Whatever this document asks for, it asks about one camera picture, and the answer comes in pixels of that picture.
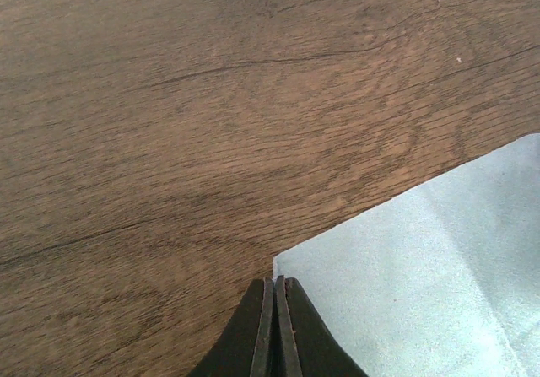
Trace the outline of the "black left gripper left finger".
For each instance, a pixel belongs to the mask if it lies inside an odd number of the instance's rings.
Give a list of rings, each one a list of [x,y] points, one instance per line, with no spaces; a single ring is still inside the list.
[[[251,281],[219,339],[193,376],[269,376],[272,366],[274,284]]]

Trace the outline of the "light blue cleaning cloth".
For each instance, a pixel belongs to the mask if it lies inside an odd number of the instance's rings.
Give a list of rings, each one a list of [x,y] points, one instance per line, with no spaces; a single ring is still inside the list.
[[[274,258],[370,376],[539,373],[539,137]]]

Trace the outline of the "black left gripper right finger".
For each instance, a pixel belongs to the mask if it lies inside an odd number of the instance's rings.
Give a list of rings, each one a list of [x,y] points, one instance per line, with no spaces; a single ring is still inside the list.
[[[275,376],[365,376],[338,344],[294,277],[275,282]]]

